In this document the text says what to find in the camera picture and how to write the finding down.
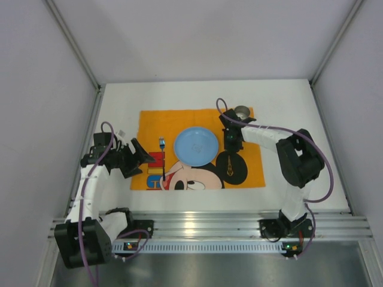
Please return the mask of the orange cartoon mouse placemat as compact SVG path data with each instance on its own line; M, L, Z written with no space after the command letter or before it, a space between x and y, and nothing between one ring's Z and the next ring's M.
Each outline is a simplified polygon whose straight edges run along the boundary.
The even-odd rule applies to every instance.
M156 159L143 164L142 174L134 176L131 190L219 190L225 188L263 188L266 185L260 147L244 143L231 154L233 176L227 175L227 151L224 150L223 125L214 109L141 111L138 141ZM216 135L218 154L212 162L191 167L174 153L174 141L185 129L203 127ZM162 153L159 137L165 139L165 181L162 179Z

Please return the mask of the blue metallic fork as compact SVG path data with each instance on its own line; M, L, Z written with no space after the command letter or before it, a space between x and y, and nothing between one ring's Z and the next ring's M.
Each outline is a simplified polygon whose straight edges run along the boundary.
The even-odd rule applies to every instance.
M162 153L162 179L165 181L165 139L164 137L159 137L159 147Z

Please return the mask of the paper cup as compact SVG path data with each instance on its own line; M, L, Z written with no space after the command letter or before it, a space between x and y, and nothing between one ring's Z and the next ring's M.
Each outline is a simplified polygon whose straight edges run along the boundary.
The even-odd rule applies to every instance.
M250 117L250 109L247 106L237 106L234 108L234 112L236 116L241 119L241 121L244 121Z

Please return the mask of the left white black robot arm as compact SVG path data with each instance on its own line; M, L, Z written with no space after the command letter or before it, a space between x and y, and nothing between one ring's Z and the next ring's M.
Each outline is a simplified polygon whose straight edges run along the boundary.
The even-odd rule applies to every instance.
M111 132L93 135L93 146L80 161L81 178L71 210L54 229L67 268L107 263L113 241L134 234L137 224L128 208L115 207L100 216L102 194L113 169L127 179L142 173L140 165L154 162L135 138L128 144Z

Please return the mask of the gold spoon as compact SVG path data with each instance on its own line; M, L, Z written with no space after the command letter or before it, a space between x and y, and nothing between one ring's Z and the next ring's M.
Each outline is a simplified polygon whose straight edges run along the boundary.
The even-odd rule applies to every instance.
M228 156L227 156L227 172L226 173L228 176L233 176L234 174L230 153L228 153Z

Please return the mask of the blue plastic plate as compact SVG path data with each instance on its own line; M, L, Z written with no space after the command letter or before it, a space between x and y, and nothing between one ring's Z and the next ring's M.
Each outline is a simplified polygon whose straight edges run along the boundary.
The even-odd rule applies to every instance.
M212 131L203 127L183 130L174 141L177 159L191 167L204 166L218 154L218 139Z

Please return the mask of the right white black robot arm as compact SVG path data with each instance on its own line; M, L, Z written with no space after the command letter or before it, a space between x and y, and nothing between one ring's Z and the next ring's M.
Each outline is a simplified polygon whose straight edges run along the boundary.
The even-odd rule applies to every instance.
M331 170L323 152L305 129L295 132L259 125L253 118L242 120L233 109L221 112L219 119L224 126L226 150L239 151L247 142L277 154L282 175L287 181L287 191L275 223L283 236L296 233L307 218L305 204L310 202L310 183L319 177L325 167Z

